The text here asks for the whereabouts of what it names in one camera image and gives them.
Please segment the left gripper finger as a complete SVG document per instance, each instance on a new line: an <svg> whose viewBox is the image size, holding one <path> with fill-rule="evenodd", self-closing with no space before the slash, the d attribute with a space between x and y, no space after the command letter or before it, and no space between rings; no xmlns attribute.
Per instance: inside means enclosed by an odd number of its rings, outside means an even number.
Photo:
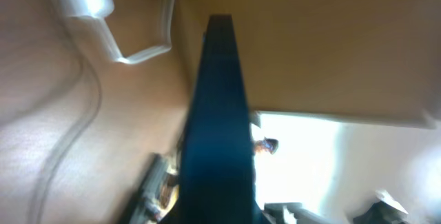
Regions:
<svg viewBox="0 0 441 224"><path fill-rule="evenodd" d="M258 224L249 110L232 17L209 18L185 125L175 206L162 223Z"/></svg>

